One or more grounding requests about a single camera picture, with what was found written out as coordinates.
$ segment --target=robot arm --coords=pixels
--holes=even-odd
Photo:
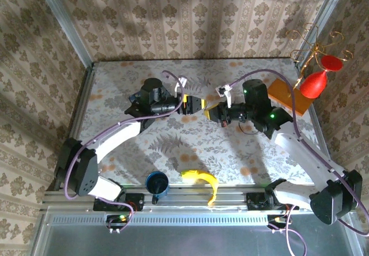
[[[181,77],[182,86],[187,79]],[[79,196],[92,195],[109,201],[119,201],[123,188],[111,179],[104,178],[98,173],[98,163],[113,149],[123,142],[133,138],[146,130],[154,121],[155,116],[168,113],[176,108],[181,95],[172,96],[157,78],[145,80],[141,90],[129,97],[131,106],[125,111],[135,118],[153,116],[153,118],[126,123],[86,147],[79,154],[78,162],[73,167],[68,187]],[[205,107],[205,101],[189,95],[184,95],[183,104],[177,113],[193,114]],[[62,145],[54,175],[64,181],[72,159],[82,148],[81,141],[68,138]]]
[[[287,151],[306,171],[315,186],[295,185],[284,179],[270,184],[265,191],[268,207],[281,204],[297,205],[311,209],[324,223],[332,224],[356,207],[357,203],[315,154],[329,162],[330,166],[342,176],[360,197],[362,177],[353,170],[346,172],[341,166],[328,159],[304,134],[296,135],[292,117],[282,108],[272,107],[268,91],[261,80],[248,80],[242,85],[245,103],[219,103],[205,110],[208,119],[226,127],[232,121],[252,121],[255,128],[264,133],[275,144]],[[303,141],[312,148],[309,150]]]

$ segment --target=floral wallpaper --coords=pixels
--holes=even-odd
[[[26,255],[85,69],[45,0],[0,21],[0,255]]]
[[[368,0],[340,0],[319,41],[332,42],[327,33],[340,31],[345,40],[327,50],[354,53],[342,70],[329,73],[329,82],[314,102],[329,152],[345,168],[364,178],[362,199],[369,208],[369,4]]]
[[[100,62],[94,67],[95,81],[89,97],[80,138],[87,141],[117,121],[131,104],[145,79],[156,77],[173,93],[176,82],[163,70],[186,76],[186,94],[206,99],[208,107],[220,100],[215,87],[235,81],[257,69],[276,69],[293,82],[296,69],[290,59],[218,59],[135,62]],[[269,86],[276,76],[259,73]],[[234,87],[234,101],[244,102],[242,84]],[[316,142],[309,113],[299,118],[304,134]],[[304,170],[266,136],[257,133],[251,122],[232,122],[226,128],[209,121],[203,111],[194,115],[172,114],[158,119],[139,136],[110,152],[99,164],[100,172],[122,184],[143,185],[152,171],[162,171],[170,183],[183,183],[183,170],[205,170],[221,184],[268,184],[280,177],[293,183],[312,184]]]
[[[324,0],[61,0],[92,59],[286,57]]]

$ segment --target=orange block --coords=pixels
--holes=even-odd
[[[296,114],[302,116],[314,99],[304,97],[298,89],[293,90],[293,92],[295,93]],[[287,84],[280,79],[276,79],[268,88],[270,99],[273,99],[292,110],[292,98],[288,97],[289,94],[290,92]]]

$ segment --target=red vase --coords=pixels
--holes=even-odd
[[[310,74],[300,86],[300,92],[308,99],[316,99],[327,85],[327,71]]]

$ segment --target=floral tablecloth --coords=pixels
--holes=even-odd
[[[100,62],[94,67],[95,81],[89,97],[80,138],[87,141],[117,121],[130,118],[124,110],[128,97],[136,93],[144,80],[157,77],[174,92],[175,81],[161,73],[169,70],[186,76],[186,93],[205,98],[208,107],[221,100],[215,87],[233,82],[256,69],[274,69],[294,82],[297,78],[290,59],[177,60],[140,62]],[[269,86],[273,74],[259,73]],[[232,90],[235,102],[243,101],[242,84]],[[315,143],[311,119],[306,112],[298,124]],[[241,125],[245,133],[254,133],[251,122]],[[158,119],[149,129],[110,152],[99,164],[102,175],[123,184],[144,184],[152,171],[162,171],[170,183],[182,183],[180,172],[188,169],[209,171],[220,183],[228,185],[265,184],[278,178],[292,183],[311,183],[311,179],[289,154],[262,133],[245,134],[238,122],[228,127],[207,120],[202,111],[190,115],[172,114]]]

